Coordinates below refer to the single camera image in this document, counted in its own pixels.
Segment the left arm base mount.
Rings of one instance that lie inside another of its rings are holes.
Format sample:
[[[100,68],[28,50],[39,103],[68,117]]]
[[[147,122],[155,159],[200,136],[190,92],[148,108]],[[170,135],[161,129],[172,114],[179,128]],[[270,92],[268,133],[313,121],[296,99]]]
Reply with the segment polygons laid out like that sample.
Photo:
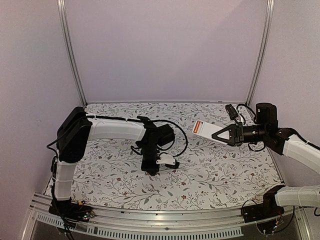
[[[93,208],[86,201],[52,200],[48,212],[72,222],[88,222],[95,216]]]

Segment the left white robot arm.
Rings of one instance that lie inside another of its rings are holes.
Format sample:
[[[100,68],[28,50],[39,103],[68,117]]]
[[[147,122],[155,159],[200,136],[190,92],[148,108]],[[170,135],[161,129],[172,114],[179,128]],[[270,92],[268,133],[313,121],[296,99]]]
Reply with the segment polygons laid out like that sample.
[[[54,207],[63,217],[70,217],[75,211],[68,200],[74,172],[84,157],[87,142],[99,139],[134,140],[132,151],[142,156],[141,170],[152,176],[157,174],[160,165],[179,167],[174,156],[160,149],[175,140],[174,130],[168,124],[156,126],[144,116],[136,119],[89,116],[83,107],[76,107],[58,129],[56,140],[47,145],[48,149],[56,146],[52,195],[57,200]]]

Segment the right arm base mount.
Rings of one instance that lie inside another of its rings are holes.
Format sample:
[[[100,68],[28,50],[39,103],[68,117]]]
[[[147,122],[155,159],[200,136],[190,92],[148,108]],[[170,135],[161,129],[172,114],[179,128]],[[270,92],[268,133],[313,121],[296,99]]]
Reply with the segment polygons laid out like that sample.
[[[245,223],[251,223],[280,216],[285,210],[282,206],[277,206],[275,201],[258,204],[253,199],[248,199],[241,206],[240,213]]]

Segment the white remote control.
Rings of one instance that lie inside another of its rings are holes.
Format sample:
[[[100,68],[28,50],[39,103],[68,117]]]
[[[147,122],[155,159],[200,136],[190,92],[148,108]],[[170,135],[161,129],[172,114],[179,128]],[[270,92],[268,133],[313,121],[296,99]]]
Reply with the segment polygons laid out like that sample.
[[[193,133],[194,126],[197,121],[201,121],[201,124],[199,126],[198,132]],[[212,134],[224,128],[224,126],[221,124],[211,124],[211,123],[205,122],[203,120],[199,120],[199,119],[195,121],[194,126],[192,128],[192,133],[198,137],[205,138],[208,140],[213,140]]]

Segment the orange battery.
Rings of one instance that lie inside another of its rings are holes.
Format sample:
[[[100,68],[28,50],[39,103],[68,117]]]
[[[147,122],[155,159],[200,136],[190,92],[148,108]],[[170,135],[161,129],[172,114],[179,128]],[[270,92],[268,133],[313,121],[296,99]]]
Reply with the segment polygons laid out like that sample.
[[[194,126],[194,128],[193,128],[193,133],[196,134],[196,133],[198,132],[201,123],[202,123],[202,122],[199,121],[199,120],[196,121],[195,126]]]

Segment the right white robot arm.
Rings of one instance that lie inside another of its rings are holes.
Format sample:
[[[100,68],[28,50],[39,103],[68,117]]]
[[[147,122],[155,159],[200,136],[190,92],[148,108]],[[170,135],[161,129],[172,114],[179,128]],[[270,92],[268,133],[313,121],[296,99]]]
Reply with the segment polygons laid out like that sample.
[[[277,107],[271,103],[256,104],[255,124],[244,126],[241,122],[226,127],[212,124],[208,134],[214,141],[235,147],[241,144],[264,146],[281,156],[300,162],[311,170],[320,171],[320,148],[304,139],[295,129],[278,126]],[[284,206],[315,207],[320,206],[319,185],[290,187],[280,186],[264,194],[264,203],[258,213],[269,218]]]

